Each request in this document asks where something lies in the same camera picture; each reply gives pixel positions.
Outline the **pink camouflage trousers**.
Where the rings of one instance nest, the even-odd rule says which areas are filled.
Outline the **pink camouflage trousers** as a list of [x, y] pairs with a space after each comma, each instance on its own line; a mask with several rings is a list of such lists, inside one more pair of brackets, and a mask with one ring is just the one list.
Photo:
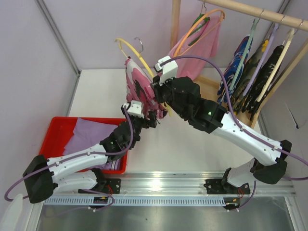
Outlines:
[[157, 102], [151, 79], [130, 56], [125, 61], [125, 73], [127, 101], [142, 102], [145, 117], [149, 117], [149, 112], [152, 111], [158, 119], [163, 119], [167, 115], [167, 110]]

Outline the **yellow hanger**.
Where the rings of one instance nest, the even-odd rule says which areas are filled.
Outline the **yellow hanger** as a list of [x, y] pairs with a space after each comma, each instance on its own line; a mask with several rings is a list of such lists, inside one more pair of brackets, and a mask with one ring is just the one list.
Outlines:
[[[154, 73], [152, 72], [152, 70], [150, 69], [149, 65], [146, 63], [144, 58], [142, 57], [141, 52], [137, 51], [132, 45], [130, 45], [127, 41], [125, 41], [122, 38], [116, 38], [115, 42], [118, 44], [119, 49], [121, 50], [122, 53], [125, 53], [124, 50], [123, 50], [123, 47], [122, 47], [122, 45], [125, 44], [136, 55], [136, 57], [139, 59], [141, 64], [144, 66], [144, 68], [141, 68], [141, 69], [146, 73], [146, 75], [153, 82]], [[164, 109], [167, 110], [167, 115], [170, 115], [171, 112], [170, 112], [169, 106], [167, 106], [165, 103], [161, 103], [161, 105], [163, 106]]]

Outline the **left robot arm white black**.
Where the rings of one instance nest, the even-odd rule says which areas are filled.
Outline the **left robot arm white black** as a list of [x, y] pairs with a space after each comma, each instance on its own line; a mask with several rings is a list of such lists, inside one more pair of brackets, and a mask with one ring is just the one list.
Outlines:
[[157, 126], [157, 118], [153, 111], [150, 111], [147, 117], [134, 115], [127, 110], [123, 112], [126, 120], [99, 143], [59, 157], [34, 157], [23, 173], [26, 198], [30, 203], [42, 202], [55, 192], [102, 191], [105, 179], [98, 166], [121, 159], [140, 140], [142, 129]]

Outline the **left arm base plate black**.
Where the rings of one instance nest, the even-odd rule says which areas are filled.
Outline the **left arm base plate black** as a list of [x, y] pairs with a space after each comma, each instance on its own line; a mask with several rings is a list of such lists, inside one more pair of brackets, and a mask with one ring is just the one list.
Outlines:
[[107, 194], [119, 194], [121, 188], [121, 179], [104, 179], [90, 187], [89, 190], [103, 192]]

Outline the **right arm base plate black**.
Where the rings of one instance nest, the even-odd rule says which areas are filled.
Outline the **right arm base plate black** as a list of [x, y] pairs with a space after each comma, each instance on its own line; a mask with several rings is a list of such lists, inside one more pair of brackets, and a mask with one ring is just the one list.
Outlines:
[[241, 187], [236, 187], [223, 179], [206, 179], [204, 183], [207, 194], [250, 194], [249, 184], [243, 184]]

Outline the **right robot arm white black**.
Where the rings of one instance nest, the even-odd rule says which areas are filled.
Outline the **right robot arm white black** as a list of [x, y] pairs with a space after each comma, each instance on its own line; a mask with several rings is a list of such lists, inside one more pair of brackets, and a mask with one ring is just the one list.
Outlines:
[[184, 121], [195, 129], [224, 138], [252, 155], [253, 159], [239, 167], [228, 168], [222, 185], [226, 191], [231, 187], [241, 187], [251, 180], [274, 185], [286, 173], [286, 155], [279, 151], [292, 144], [271, 140], [242, 124], [226, 108], [215, 101], [201, 97], [200, 86], [189, 77], [167, 79], [160, 83], [155, 76], [151, 84], [159, 103], [167, 103]]

